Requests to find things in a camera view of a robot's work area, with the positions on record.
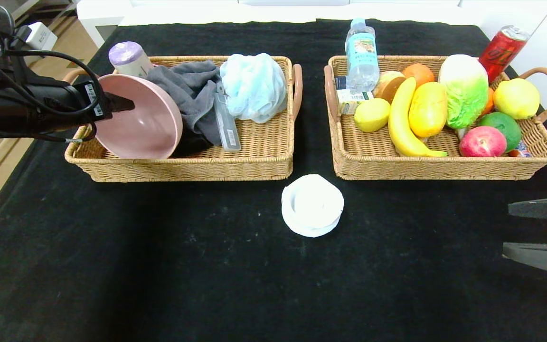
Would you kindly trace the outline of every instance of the wicker basket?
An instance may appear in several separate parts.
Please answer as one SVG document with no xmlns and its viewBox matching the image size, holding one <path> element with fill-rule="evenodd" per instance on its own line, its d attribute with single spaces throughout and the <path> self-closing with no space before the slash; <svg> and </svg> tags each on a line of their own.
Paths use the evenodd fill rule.
<svg viewBox="0 0 547 342">
<path fill-rule="evenodd" d="M 106 150 L 96 139 L 72 142 L 65 160 L 82 168 L 97 182 L 150 181 L 256 181 L 282 180 L 292 173 L 295 119 L 302 101 L 302 69 L 286 57 L 272 57 L 287 80 L 287 110 L 267 123 L 236 121 L 242 150 L 226 152 L 221 146 L 187 158 L 121 159 Z M 226 56 L 150 57 L 152 63 L 172 67 L 189 61 L 212 60 L 219 67 Z M 65 77 L 70 82 L 80 72 Z M 89 126 L 80 127 L 74 138 L 89 134 Z"/>
<path fill-rule="evenodd" d="M 379 56 L 378 59 L 381 71 L 402 71 L 413 63 L 422 63 L 438 77 L 446 57 Z M 547 69 L 541 67 L 520 77 L 526 78 L 535 72 L 547 75 Z M 525 180 L 547 164 L 547 130 L 541 124 L 547 119 L 547 110 L 534 119 L 519 121 L 523 141 L 532 158 L 462 157 L 459 139 L 450 128 L 426 142 L 430 149 L 447 151 L 449 156 L 403 157 L 397 154 L 387 126 L 377 132 L 364 133 L 356 127 L 352 115 L 339 115 L 334 76 L 347 74 L 346 57 L 332 57 L 324 73 L 333 165 L 337 176 L 344 180 Z M 508 80 L 505 73 L 495 80 L 493 89 L 502 80 Z"/>
</svg>

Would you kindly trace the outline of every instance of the fake fruit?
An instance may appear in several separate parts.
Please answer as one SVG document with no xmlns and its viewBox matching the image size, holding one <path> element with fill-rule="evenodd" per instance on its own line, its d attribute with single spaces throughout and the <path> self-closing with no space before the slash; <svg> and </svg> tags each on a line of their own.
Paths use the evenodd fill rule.
<svg viewBox="0 0 547 342">
<path fill-rule="evenodd" d="M 404 156 L 446 156 L 446 152 L 428 149 L 411 132 L 408 124 L 408 108 L 411 105 L 416 84 L 415 78 L 409 77 L 402 82 L 398 91 L 396 91 L 394 100 L 391 102 L 391 110 L 389 111 L 389 137 L 396 146 L 397 151 Z"/>
<path fill-rule="evenodd" d="M 515 120 L 529 119 L 538 112 L 540 95 L 531 82 L 522 78 L 502 81 L 493 93 L 495 108 Z"/>
<path fill-rule="evenodd" d="M 389 103 L 384 99 L 370 99 L 362 102 L 354 113 L 354 123 L 362 132 L 375 132 L 388 122 Z"/>
<path fill-rule="evenodd" d="M 506 137 L 497 128 L 478 126 L 464 135 L 460 153 L 464 157 L 499 157 L 506 146 Z"/>
<path fill-rule="evenodd" d="M 519 124 L 510 115 L 498 111 L 482 117 L 478 125 L 495 127 L 506 137 L 507 146 L 504 152 L 516 149 L 520 139 L 523 137 L 523 132 L 520 130 Z"/>
<path fill-rule="evenodd" d="M 487 104 L 489 77 L 482 64 L 468 55 L 451 55 L 443 62 L 438 82 L 447 91 L 447 126 L 471 125 Z"/>
<path fill-rule="evenodd" d="M 404 77 L 406 78 L 414 77 L 417 82 L 416 87 L 434 81 L 434 73 L 432 70 L 421 63 L 409 65 L 402 71 L 402 74 L 404 74 Z"/>
<path fill-rule="evenodd" d="M 484 117 L 485 115 L 491 113 L 493 110 L 493 89 L 489 87 L 488 91 L 489 98 L 487 99 L 487 104 L 484 106 L 484 110 L 482 110 L 482 113 L 480 113 L 479 117 Z"/>
<path fill-rule="evenodd" d="M 382 72 L 379 75 L 379 80 L 373 90 L 373 96 L 385 99 L 387 102 L 391 103 L 398 87 L 400 87 L 400 84 L 402 84 L 404 80 L 406 80 L 406 77 L 404 77 L 400 71 Z"/>
<path fill-rule="evenodd" d="M 438 82 L 428 82 L 415 91 L 408 111 L 411 130 L 420 138 L 440 133 L 447 123 L 447 93 Z"/>
</svg>

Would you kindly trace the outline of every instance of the white tape roll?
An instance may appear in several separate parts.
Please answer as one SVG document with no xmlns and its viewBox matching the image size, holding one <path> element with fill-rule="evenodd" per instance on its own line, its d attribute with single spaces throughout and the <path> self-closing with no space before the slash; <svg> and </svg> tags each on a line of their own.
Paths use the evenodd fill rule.
<svg viewBox="0 0 547 342">
<path fill-rule="evenodd" d="M 282 218 L 293 232 L 316 238 L 332 231 L 343 212 L 343 195 L 320 175 L 305 175 L 282 191 Z"/>
</svg>

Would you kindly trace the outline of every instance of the papaya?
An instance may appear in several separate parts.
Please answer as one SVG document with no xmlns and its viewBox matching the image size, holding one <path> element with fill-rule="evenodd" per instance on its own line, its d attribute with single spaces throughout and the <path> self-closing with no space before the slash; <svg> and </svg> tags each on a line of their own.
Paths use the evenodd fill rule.
<svg viewBox="0 0 547 342">
<path fill-rule="evenodd" d="M 447 122 L 447 92 L 438 82 L 427 82 L 415 90 L 408 123 L 419 138 L 440 133 Z"/>
</svg>

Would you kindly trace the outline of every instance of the orange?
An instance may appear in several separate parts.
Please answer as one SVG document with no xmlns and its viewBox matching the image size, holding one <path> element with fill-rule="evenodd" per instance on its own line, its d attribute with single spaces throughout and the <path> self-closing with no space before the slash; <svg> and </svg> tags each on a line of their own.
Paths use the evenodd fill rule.
<svg viewBox="0 0 547 342">
<path fill-rule="evenodd" d="M 428 82 L 434 82 L 434 73 L 432 70 L 421 63 L 409 65 L 402 71 L 402 74 L 406 78 L 414 77 L 417 81 L 417 87 Z"/>
<path fill-rule="evenodd" d="M 493 89 L 489 87 L 489 99 L 487 100 L 487 105 L 484 106 L 484 110 L 482 110 L 482 113 L 478 116 L 479 118 L 491 113 L 493 110 L 493 93 Z"/>
</svg>

